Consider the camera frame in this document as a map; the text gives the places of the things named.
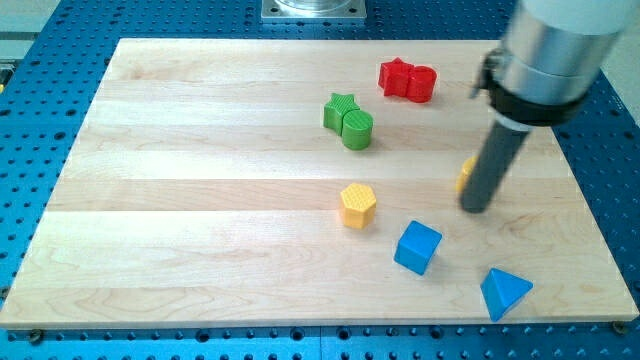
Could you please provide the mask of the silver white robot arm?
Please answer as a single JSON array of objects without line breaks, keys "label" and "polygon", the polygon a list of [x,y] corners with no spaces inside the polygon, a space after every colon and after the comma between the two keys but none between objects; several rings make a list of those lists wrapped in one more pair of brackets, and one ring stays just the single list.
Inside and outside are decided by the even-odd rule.
[{"label": "silver white robot arm", "polygon": [[528,132],[575,117],[638,0],[520,0],[472,94],[489,93],[496,122]]}]

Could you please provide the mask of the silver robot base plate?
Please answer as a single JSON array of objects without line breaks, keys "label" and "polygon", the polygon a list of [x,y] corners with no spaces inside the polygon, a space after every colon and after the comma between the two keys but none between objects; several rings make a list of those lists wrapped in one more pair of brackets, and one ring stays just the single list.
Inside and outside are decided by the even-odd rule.
[{"label": "silver robot base plate", "polygon": [[263,21],[364,20],[365,0],[262,0]]}]

